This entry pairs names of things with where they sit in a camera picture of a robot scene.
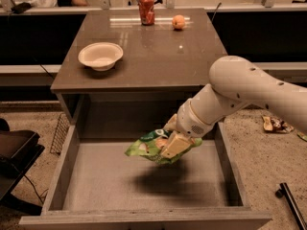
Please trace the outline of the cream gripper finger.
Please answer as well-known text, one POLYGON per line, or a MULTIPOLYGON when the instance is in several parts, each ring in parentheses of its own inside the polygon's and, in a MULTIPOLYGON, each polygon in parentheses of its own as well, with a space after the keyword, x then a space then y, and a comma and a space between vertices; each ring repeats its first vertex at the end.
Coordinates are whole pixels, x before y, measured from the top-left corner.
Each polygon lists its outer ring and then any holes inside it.
POLYGON ((173 131, 160 155, 166 158, 173 158, 187 150, 193 144, 190 137, 173 131))
POLYGON ((174 114, 163 128, 169 131, 176 130, 177 129, 177 115, 174 114))

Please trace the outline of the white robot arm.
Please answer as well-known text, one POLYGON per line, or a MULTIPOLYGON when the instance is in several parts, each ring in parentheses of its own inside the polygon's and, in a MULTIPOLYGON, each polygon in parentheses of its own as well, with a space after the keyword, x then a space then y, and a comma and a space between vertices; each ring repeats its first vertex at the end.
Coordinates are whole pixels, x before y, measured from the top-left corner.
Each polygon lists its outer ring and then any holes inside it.
POLYGON ((254 104, 265 108, 301 132, 307 131, 307 89, 264 72, 235 56, 217 59, 209 83, 188 99, 165 125, 189 137, 201 138, 223 117, 254 104))

